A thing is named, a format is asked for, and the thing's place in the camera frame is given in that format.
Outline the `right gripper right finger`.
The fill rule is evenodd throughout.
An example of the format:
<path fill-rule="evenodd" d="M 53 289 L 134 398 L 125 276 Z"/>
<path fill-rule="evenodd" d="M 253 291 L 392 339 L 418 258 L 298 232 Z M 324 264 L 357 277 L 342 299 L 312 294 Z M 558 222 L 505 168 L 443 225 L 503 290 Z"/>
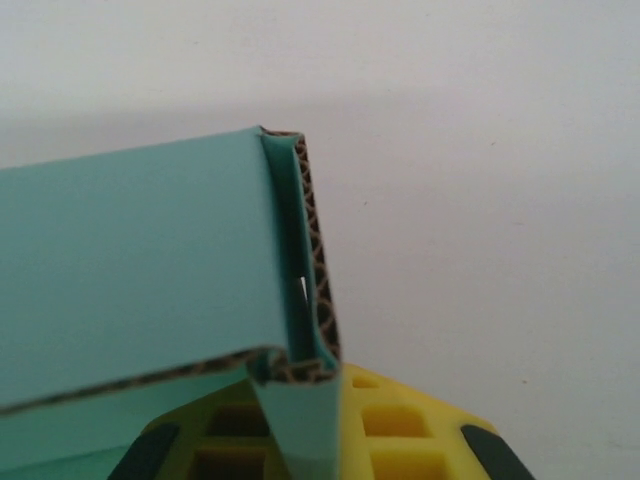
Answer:
<path fill-rule="evenodd" d="M 340 477 L 531 479 L 488 421 L 362 367 L 342 373 Z"/>

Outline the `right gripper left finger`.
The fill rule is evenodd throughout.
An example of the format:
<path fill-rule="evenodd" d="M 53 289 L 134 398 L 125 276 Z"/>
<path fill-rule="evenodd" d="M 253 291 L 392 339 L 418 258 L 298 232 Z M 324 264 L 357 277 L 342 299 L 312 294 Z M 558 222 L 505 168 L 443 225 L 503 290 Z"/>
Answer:
<path fill-rule="evenodd" d="M 249 381 L 150 422 L 111 479 L 279 480 L 291 477 Z"/>

